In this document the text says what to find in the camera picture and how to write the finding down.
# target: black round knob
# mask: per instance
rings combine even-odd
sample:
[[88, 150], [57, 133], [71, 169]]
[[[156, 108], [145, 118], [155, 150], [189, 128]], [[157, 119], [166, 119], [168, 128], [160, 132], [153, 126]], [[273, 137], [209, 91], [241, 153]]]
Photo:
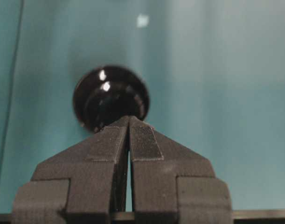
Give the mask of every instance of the black round knob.
[[143, 120], [149, 108], [149, 95], [132, 71], [107, 65], [80, 79], [74, 90], [73, 107], [80, 123], [96, 133], [125, 115]]

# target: gripper jaw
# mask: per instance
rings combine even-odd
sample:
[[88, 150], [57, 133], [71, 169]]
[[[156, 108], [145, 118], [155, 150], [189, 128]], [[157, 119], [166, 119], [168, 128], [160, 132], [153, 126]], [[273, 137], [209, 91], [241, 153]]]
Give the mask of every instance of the gripper jaw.
[[134, 116], [40, 163], [18, 190], [13, 222], [110, 223], [125, 210], [128, 152], [136, 223], [232, 223], [228, 188], [210, 161]]

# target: teal wall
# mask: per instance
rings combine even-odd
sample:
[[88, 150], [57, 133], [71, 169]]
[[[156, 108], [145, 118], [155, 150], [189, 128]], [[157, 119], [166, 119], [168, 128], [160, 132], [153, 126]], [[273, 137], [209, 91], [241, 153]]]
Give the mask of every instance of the teal wall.
[[285, 0], [25, 0], [11, 73], [19, 4], [0, 0], [0, 212], [37, 163], [89, 135], [73, 89], [108, 63], [140, 74], [147, 122], [209, 158], [234, 209], [285, 208]]
[[3, 159], [20, 15], [21, 1], [0, 0], [0, 161]]

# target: black knob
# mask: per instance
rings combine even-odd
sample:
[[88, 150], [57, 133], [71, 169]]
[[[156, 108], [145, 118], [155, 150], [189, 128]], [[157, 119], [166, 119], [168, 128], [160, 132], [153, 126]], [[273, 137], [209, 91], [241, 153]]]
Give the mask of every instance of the black knob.
[[149, 108], [149, 95], [132, 71], [107, 65], [80, 79], [74, 90], [73, 107], [80, 123], [96, 133], [125, 115], [143, 120]]

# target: teal background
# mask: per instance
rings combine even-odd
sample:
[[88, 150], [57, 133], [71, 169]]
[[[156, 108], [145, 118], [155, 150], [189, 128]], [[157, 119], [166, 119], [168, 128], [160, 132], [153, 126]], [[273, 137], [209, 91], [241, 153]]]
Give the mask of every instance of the teal background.
[[234, 209], [285, 208], [285, 0], [0, 0], [0, 213], [89, 136], [73, 89], [109, 63], [145, 80], [147, 122], [209, 158]]

